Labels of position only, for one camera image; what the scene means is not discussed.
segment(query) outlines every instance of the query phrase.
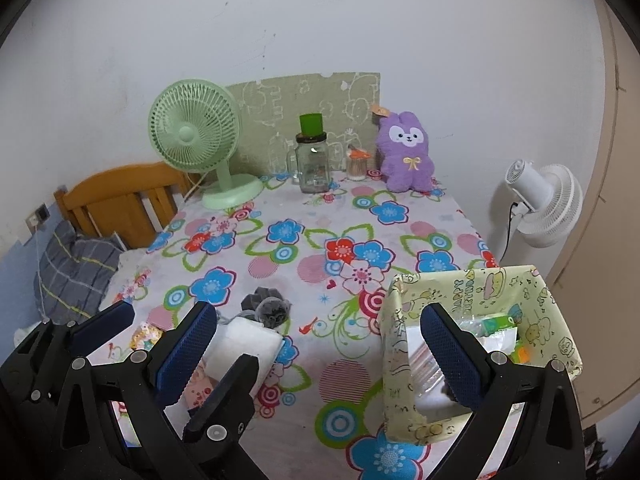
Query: jar lid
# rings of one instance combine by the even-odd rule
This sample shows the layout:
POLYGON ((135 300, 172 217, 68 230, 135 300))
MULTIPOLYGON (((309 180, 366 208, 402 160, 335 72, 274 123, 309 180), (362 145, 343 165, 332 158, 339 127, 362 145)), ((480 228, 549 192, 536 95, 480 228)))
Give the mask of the jar lid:
POLYGON ((320 135, 308 137, 305 134, 297 134, 296 142, 298 144, 315 144, 316 142, 324 142, 326 140, 326 133, 322 132, 320 135))
POLYGON ((321 135, 324 131, 322 127, 322 114, 300 115, 300 132, 307 137, 321 135))

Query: wooden headboard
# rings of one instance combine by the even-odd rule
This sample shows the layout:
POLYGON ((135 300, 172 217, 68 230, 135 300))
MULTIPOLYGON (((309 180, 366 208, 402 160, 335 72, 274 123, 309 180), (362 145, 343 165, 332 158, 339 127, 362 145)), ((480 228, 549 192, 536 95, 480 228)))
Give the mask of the wooden headboard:
POLYGON ((170 187, 184 196, 190 186, 186 174, 164 162, 122 166, 90 176, 71 191, 54 193, 63 218, 90 236, 117 232, 132 249, 149 247, 156 238, 142 202, 144 193, 164 228, 177 212, 170 187))

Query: fan stand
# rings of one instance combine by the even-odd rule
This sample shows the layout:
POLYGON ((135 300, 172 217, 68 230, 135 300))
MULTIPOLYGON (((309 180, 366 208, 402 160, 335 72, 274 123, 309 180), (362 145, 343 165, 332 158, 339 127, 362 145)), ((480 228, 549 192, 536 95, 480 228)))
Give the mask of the fan stand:
POLYGON ((221 210, 239 206, 260 195, 262 182, 253 175, 240 173, 231 175, 225 161, 216 168, 218 181, 207 187, 202 195, 206 209, 221 210))

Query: plaid pillow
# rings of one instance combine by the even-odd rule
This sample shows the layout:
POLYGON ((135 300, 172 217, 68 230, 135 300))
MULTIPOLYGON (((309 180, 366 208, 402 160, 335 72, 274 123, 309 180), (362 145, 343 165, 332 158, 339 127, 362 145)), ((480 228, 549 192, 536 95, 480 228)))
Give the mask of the plaid pillow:
POLYGON ((60 222, 33 282, 36 304, 57 324, 89 319, 98 312, 121 253, 117 241, 76 235, 71 222, 60 222))

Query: yellow bow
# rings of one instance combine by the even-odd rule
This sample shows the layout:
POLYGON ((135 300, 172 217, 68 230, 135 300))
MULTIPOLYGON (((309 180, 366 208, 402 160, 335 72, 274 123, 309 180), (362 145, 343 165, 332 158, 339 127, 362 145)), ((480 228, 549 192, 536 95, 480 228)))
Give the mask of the yellow bow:
POLYGON ((409 165, 409 170, 415 170, 415 171, 418 171, 418 164, 420 164, 422 162, 420 160, 419 156, 417 156, 415 158, 411 158, 410 156, 406 156, 402 161, 405 164, 409 165))

